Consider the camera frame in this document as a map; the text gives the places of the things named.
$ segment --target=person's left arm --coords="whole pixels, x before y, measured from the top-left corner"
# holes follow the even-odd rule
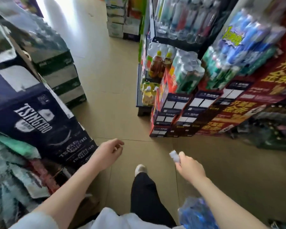
[[[102,143],[89,161],[33,212],[49,215],[59,229],[67,229],[89,185],[100,171],[110,167],[122,154],[123,144],[118,139]]]

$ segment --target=person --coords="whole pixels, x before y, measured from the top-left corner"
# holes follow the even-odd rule
[[[122,154],[124,142],[119,139],[102,143],[89,161],[52,196],[27,214],[11,229],[67,229],[85,193],[97,174],[110,167]],[[267,227],[244,208],[220,191],[206,177],[203,166],[193,158],[179,153],[176,169],[205,198],[221,229],[266,229]],[[104,208],[95,220],[81,229],[165,229],[176,227],[170,213],[160,202],[155,183],[146,167],[137,166],[131,189],[132,213],[117,215]]]

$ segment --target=shoe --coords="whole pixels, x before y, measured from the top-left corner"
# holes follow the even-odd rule
[[[134,176],[136,177],[141,172],[147,173],[147,168],[145,165],[139,164],[136,170],[134,171]]]

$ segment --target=plastic bag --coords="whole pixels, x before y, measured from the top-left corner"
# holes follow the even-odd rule
[[[188,197],[178,209],[179,222],[186,229],[219,229],[203,198]]]

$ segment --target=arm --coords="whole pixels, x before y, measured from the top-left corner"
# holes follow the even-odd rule
[[[123,147],[120,145],[123,144],[118,139],[102,143],[89,161],[34,212],[51,216],[59,229],[67,229],[89,185],[100,171],[110,167],[122,154]]]
[[[176,163],[176,169],[205,198],[221,229],[267,229],[261,221],[218,189],[206,177],[200,163],[184,152],[180,152],[179,157],[180,164]]]

